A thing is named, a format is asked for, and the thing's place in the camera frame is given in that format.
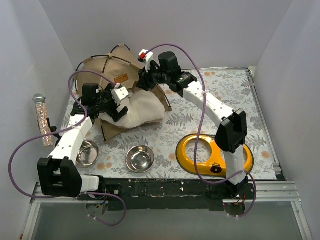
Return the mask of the cream fluffy pillow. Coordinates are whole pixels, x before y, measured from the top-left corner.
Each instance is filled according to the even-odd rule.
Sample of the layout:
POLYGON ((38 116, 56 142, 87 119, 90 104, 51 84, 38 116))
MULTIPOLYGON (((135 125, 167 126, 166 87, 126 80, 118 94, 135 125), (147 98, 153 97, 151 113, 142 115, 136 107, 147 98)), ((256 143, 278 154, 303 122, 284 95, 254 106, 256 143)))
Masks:
POLYGON ((114 126, 133 129, 146 123, 157 122, 165 117, 165 107, 150 91, 128 90, 129 97, 121 102, 120 108, 127 107, 128 112, 119 121, 114 120, 106 113, 101 113, 99 118, 114 126))

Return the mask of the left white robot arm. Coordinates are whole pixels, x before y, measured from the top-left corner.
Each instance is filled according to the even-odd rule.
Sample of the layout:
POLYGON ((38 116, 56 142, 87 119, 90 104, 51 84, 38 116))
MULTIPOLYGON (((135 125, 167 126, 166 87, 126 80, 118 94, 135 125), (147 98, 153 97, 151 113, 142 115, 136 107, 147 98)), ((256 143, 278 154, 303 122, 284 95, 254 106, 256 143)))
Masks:
POLYGON ((47 158, 40 158, 37 171, 42 193, 46 197, 76 198, 88 193, 101 200, 106 196, 103 177, 81 175, 76 161, 87 133, 100 114, 108 114, 119 121, 128 113, 122 102, 129 97, 128 90, 119 83, 102 88, 97 83, 85 83, 82 96, 73 105, 69 119, 69 131, 60 138, 47 158))

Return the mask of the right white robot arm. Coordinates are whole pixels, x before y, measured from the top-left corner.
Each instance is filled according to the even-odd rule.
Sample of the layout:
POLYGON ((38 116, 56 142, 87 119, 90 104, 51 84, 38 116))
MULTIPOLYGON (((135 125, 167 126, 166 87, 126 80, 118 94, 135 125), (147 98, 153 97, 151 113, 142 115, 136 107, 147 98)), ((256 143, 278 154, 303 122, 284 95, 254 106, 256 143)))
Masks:
POLYGON ((243 155, 248 134, 246 112, 243 109, 234 110, 207 92, 203 81, 198 81, 190 72, 182 71, 176 55, 171 51, 161 53, 158 62, 155 62, 154 54, 143 49, 138 61, 144 64, 138 73, 138 88, 150 91, 159 84, 166 84, 214 122, 217 126, 214 141, 223 151, 226 163, 227 195, 232 199, 243 195, 248 184, 243 155))

